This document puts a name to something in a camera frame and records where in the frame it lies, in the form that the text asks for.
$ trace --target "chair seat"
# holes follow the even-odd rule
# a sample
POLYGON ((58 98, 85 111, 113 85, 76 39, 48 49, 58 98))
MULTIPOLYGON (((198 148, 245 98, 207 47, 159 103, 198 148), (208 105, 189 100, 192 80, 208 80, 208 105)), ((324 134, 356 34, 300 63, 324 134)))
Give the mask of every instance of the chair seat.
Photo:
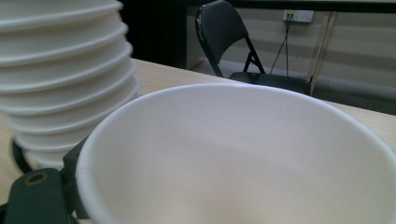
POLYGON ((288 91, 296 91, 305 95, 310 95, 311 92, 311 85, 306 80, 297 77, 237 72, 233 73, 230 76, 230 79, 255 85, 276 87, 288 91))

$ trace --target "paper cup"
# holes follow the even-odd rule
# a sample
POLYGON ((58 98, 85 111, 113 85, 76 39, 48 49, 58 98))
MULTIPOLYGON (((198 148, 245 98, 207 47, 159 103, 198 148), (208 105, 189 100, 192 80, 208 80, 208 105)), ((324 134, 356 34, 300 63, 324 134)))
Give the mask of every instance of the paper cup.
POLYGON ((136 69, 126 58, 115 68, 70 85, 45 91, 0 94, 0 111, 14 115, 48 114, 84 105, 118 89, 136 69))
POLYGON ((23 3, 3 1, 0 7, 0 31, 10 32, 87 20, 118 11, 121 8, 121 2, 111 0, 71 0, 67 2, 35 0, 23 3))
POLYGON ((89 104, 43 115, 7 115, 6 124, 17 132, 41 134, 67 132, 85 126, 104 119, 118 107, 139 97, 140 82, 135 76, 132 79, 125 87, 89 104))
MULTIPOLYGON (((120 86, 120 91, 122 91, 122 89, 129 89, 135 93, 136 89, 130 89, 133 86, 136 86, 136 89, 138 89, 138 85, 134 82, 134 78, 130 78, 120 86)), ((101 99, 98 99, 96 103, 100 104, 101 99)), ((29 150, 52 151, 64 147, 70 147, 69 149, 72 149, 73 146, 89 135, 102 119, 113 111, 107 109, 106 111, 99 112, 106 113, 98 118, 81 120, 77 125, 71 123, 66 127, 53 127, 52 129, 43 129, 38 126, 38 131, 30 130, 30 132, 17 132, 16 141, 19 146, 29 150)))
POLYGON ((43 63, 3 67, 0 94, 43 91, 103 74, 129 59, 132 46, 123 36, 100 48, 43 63))
POLYGON ((38 63, 103 46, 126 34, 118 11, 85 21, 0 32, 0 67, 38 63))
POLYGON ((51 153, 26 151, 24 153, 24 156, 28 160, 31 167, 34 169, 51 167, 57 170, 62 170, 62 168, 64 168, 64 162, 62 158, 66 153, 67 151, 51 153))
POLYGON ((264 86, 122 106, 85 142, 77 182, 99 224, 396 223, 394 151, 342 111, 264 86))

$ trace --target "table surface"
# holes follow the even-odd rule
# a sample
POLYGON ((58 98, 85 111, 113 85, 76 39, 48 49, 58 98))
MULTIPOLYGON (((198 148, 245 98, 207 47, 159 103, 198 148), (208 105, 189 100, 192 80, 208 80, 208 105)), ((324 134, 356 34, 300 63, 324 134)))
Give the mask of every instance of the table surface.
MULTIPOLYGON (((191 72, 157 63, 137 61, 136 74, 141 81, 140 93, 147 94, 163 89, 198 83, 238 83, 230 79, 191 72)), ((396 116, 360 109, 348 105, 327 102, 374 131, 393 149, 396 148, 396 116)), ((0 114, 0 204, 8 200, 11 184, 21 176, 10 154, 10 144, 14 132, 4 123, 0 114)))

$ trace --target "power cord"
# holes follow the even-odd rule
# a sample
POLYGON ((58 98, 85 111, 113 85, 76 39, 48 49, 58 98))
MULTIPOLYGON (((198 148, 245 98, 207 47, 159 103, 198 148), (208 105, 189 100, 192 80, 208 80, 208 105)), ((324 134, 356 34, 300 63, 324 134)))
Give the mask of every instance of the power cord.
POLYGON ((291 24, 291 18, 293 17, 293 14, 287 14, 287 18, 286 18, 286 35, 285 38, 283 39, 282 45, 279 48, 279 51, 277 52, 275 61, 271 67, 271 72, 270 75, 273 72, 274 66, 276 64, 277 58, 279 57, 280 51, 283 49, 283 46, 286 43, 286 76, 289 76, 289 53, 288 53, 288 36, 289 36, 289 29, 290 29, 290 24, 291 24))

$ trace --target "floor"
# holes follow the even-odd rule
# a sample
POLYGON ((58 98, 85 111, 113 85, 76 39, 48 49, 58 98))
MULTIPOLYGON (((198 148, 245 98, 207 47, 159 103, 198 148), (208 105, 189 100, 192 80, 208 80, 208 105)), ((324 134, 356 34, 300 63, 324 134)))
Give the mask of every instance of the floor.
MULTIPOLYGON (((242 71, 242 63, 222 61, 221 71, 228 76, 232 71, 242 71)), ((207 60, 203 60, 191 68, 191 71, 214 76, 214 72, 207 60)), ((273 74, 282 74, 284 71, 274 69, 273 74)), ((303 74, 289 73, 291 77, 302 77, 303 74)), ((318 77, 313 97, 336 102, 343 105, 352 105, 359 108, 374 110, 396 116, 396 88, 375 86, 367 83, 348 81, 341 78, 318 77)))

